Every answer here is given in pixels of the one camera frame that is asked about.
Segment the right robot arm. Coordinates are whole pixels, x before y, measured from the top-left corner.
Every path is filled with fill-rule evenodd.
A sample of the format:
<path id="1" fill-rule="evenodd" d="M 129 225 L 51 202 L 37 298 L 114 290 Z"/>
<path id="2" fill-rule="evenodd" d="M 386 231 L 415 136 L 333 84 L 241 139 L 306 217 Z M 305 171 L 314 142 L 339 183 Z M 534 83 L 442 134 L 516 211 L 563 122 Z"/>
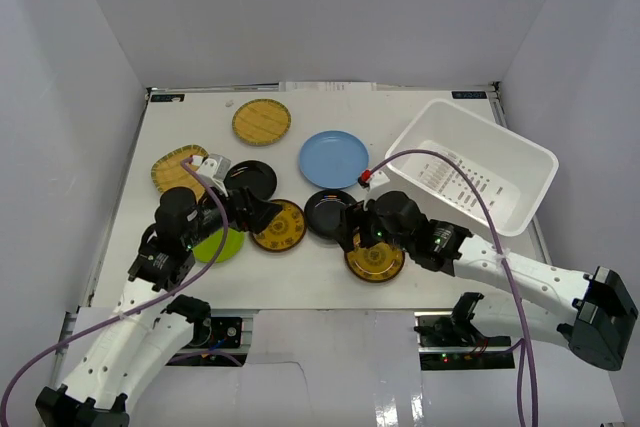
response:
<path id="1" fill-rule="evenodd" d="M 400 191 L 345 208 L 334 238 L 344 252 L 384 242 L 426 270 L 519 293 L 520 305 L 463 294 L 448 321 L 463 345 L 516 336 L 527 326 L 530 338 L 565 347 L 594 367 L 618 371 L 623 365 L 639 310 L 613 270 L 589 274 L 499 253 L 465 227 L 428 218 Z"/>

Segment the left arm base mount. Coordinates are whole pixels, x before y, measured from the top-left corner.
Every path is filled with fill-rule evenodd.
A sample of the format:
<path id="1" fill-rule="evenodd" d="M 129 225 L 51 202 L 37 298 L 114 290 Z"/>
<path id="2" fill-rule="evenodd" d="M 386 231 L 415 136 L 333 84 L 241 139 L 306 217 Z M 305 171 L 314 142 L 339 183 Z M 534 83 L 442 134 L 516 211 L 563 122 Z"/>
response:
<path id="1" fill-rule="evenodd" d="M 242 336 L 241 317 L 210 316 L 194 326 L 191 341 L 170 359 L 169 365 L 242 367 L 247 358 Z"/>

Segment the black plate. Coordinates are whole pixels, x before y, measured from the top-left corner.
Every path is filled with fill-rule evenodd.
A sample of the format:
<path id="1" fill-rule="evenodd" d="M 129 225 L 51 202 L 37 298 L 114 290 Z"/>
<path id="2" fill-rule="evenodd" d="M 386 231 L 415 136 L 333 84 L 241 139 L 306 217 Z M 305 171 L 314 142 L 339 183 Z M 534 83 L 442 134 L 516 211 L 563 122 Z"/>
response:
<path id="1" fill-rule="evenodd" d="M 343 190 L 324 189 L 314 193 L 304 207 L 308 229 L 322 239 L 332 240 L 341 212 L 355 203 L 355 198 Z"/>
<path id="2" fill-rule="evenodd" d="M 273 168 L 258 160 L 247 160 L 234 165 L 226 174 L 227 189 L 248 188 L 257 198 L 269 200 L 277 188 L 277 176 Z"/>

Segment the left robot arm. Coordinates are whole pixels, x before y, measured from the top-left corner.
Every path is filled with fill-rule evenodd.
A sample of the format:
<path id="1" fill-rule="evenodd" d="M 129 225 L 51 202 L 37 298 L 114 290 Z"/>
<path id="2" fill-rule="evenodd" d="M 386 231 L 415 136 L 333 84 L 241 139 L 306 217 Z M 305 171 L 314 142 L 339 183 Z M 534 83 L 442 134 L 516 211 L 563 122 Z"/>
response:
<path id="1" fill-rule="evenodd" d="M 216 198 L 187 187 L 164 192 L 141 238 L 108 322 L 79 364 L 35 406 L 47 426 L 126 426 L 144 390 L 184 346 L 211 334 L 210 305 L 177 293 L 195 264 L 193 249 L 230 229 L 259 234 L 281 212 L 249 189 Z"/>

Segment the square yellow woven plate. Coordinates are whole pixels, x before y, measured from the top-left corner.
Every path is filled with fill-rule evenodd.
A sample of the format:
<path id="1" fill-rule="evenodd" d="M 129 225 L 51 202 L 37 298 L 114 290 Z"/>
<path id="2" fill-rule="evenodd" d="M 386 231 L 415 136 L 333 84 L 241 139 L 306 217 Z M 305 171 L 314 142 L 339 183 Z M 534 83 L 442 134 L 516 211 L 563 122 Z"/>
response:
<path id="1" fill-rule="evenodd" d="M 204 188 L 180 165 L 181 161 L 194 155 L 206 157 L 208 152 L 196 144 L 185 145 L 167 153 L 154 163 L 151 179 L 159 193 L 174 187 L 187 187 L 194 192 L 196 199 L 203 195 Z"/>

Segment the round yellow woven plate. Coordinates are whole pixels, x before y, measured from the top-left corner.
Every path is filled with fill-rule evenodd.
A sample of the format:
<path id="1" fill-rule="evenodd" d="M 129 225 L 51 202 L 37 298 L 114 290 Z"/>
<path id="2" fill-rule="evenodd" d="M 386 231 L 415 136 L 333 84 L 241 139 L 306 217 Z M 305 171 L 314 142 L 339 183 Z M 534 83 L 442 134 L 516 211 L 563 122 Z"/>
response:
<path id="1" fill-rule="evenodd" d="M 242 142 L 262 147 L 280 141 L 288 133 L 291 122 L 291 113 L 281 102 L 255 99 L 235 112 L 232 130 Z"/>

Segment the yellow patterned plate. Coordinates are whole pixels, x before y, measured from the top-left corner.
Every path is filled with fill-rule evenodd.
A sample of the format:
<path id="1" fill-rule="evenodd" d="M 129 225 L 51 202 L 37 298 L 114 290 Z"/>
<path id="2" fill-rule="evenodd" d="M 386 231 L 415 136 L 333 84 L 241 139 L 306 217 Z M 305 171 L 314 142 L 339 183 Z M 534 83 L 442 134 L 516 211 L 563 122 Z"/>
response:
<path id="1" fill-rule="evenodd" d="M 381 242 L 370 248 L 356 245 L 344 254 L 347 268 L 359 279 L 368 283 L 385 283 L 396 278 L 405 264 L 405 253 Z"/>
<path id="2" fill-rule="evenodd" d="M 296 247 L 307 232 L 303 210 L 294 202 L 285 199 L 273 199 L 282 210 L 259 234 L 252 234 L 252 241 L 267 252 L 285 252 Z"/>

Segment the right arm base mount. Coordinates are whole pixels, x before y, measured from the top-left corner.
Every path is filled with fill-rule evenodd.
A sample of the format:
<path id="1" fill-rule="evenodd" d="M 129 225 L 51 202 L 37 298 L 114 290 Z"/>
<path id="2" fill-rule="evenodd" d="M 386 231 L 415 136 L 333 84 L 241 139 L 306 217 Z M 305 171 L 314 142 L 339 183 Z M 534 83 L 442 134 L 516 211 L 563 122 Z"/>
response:
<path id="1" fill-rule="evenodd" d="M 508 336 L 485 337 L 455 330 L 448 313 L 418 312 L 414 332 L 422 372 L 466 372 L 515 368 Z"/>

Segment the blue plate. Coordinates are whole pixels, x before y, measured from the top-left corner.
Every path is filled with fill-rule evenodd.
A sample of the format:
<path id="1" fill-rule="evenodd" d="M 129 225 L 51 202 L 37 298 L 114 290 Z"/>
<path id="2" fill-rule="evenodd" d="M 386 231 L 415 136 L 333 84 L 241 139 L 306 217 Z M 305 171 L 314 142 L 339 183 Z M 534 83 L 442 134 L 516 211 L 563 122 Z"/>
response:
<path id="1" fill-rule="evenodd" d="M 338 130 L 314 134 L 302 145 L 298 166 L 303 176 L 323 189 L 345 189 L 367 169 L 369 153 L 354 135 Z"/>

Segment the lime green plate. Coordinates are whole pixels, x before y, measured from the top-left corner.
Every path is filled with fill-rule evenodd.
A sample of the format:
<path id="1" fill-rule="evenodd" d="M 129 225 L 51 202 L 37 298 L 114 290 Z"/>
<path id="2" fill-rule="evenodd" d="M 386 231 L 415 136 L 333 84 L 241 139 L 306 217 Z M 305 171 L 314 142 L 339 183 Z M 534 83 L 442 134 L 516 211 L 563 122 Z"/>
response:
<path id="1" fill-rule="evenodd" d="M 208 263 L 218 251 L 222 243 L 223 231 L 220 230 L 211 235 L 207 239 L 200 242 L 193 249 L 194 257 L 201 263 Z M 228 231 L 226 241 L 219 255 L 216 257 L 216 263 L 222 263 L 234 257 L 244 246 L 245 234 L 234 229 Z"/>

